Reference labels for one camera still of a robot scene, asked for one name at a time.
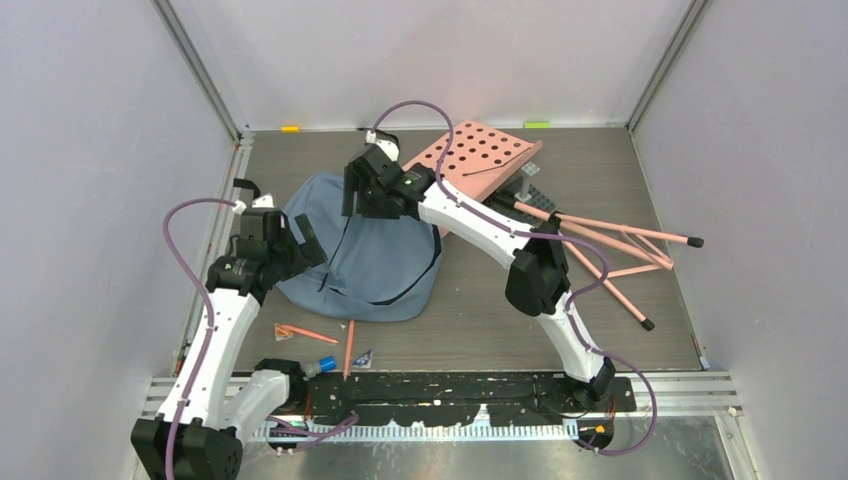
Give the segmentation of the orange pencil short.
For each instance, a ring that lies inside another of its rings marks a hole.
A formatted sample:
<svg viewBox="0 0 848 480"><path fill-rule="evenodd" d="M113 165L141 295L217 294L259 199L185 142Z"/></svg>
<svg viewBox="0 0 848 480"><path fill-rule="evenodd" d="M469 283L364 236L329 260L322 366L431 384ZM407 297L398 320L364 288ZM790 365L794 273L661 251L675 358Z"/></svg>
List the orange pencil short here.
<svg viewBox="0 0 848 480"><path fill-rule="evenodd" d="M332 338L332 337L329 337L329 336L326 336L326 335L323 335L323 334L320 334L320 333L317 333L317 332L314 332L314 331L311 331L311 330L308 330L308 329L303 329L303 328L295 327L295 326L292 326L292 325L288 325L288 326L295 332L295 335L306 336L306 337L309 337L309 338L312 338L312 339L315 339L315 340L319 340L319 341L322 341L322 342L325 342L325 343L329 343L329 344L337 344L338 343L338 340L335 339L335 338Z"/></svg>

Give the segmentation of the blue fabric backpack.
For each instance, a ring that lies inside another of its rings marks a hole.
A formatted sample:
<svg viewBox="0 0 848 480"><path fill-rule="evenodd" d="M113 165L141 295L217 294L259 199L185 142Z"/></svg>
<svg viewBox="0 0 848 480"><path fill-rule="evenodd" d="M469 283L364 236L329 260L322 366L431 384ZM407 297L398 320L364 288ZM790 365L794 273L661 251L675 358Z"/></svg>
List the blue fabric backpack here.
<svg viewBox="0 0 848 480"><path fill-rule="evenodd" d="M305 214L327 261L275 288L294 305L324 316L401 322L426 308L445 250L437 227L341 214L343 178L320 172L303 183L283 212Z"/></svg>

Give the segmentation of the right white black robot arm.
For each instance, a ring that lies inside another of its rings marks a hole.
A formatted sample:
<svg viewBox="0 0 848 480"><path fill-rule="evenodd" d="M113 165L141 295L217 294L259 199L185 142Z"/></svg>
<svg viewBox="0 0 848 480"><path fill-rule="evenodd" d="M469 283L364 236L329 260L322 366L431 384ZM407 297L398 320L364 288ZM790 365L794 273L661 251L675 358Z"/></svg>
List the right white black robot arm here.
<svg viewBox="0 0 848 480"><path fill-rule="evenodd" d="M510 219L421 163L403 169L375 144L365 145L345 166L342 213L414 218L488 254L507 272L509 304L537 319L555 347L572 382L574 403L591 411L610 398L616 370L578 313L567 277L564 238L556 224L533 227Z"/></svg>

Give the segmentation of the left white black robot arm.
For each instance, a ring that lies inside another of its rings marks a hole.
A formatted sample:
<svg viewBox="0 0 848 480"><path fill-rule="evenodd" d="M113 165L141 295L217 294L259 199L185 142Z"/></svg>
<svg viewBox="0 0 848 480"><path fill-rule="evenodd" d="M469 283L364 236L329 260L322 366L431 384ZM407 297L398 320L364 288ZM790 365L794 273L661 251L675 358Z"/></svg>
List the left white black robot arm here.
<svg viewBox="0 0 848 480"><path fill-rule="evenodd" d="M273 360L234 397L226 390L246 334L267 293L326 260L308 217L251 207L240 219L233 252L208 269L201 287L199 339L151 419L139 419L131 443L152 479L234 479L244 446L278 409L298 412L307 398L294 361Z"/></svg>

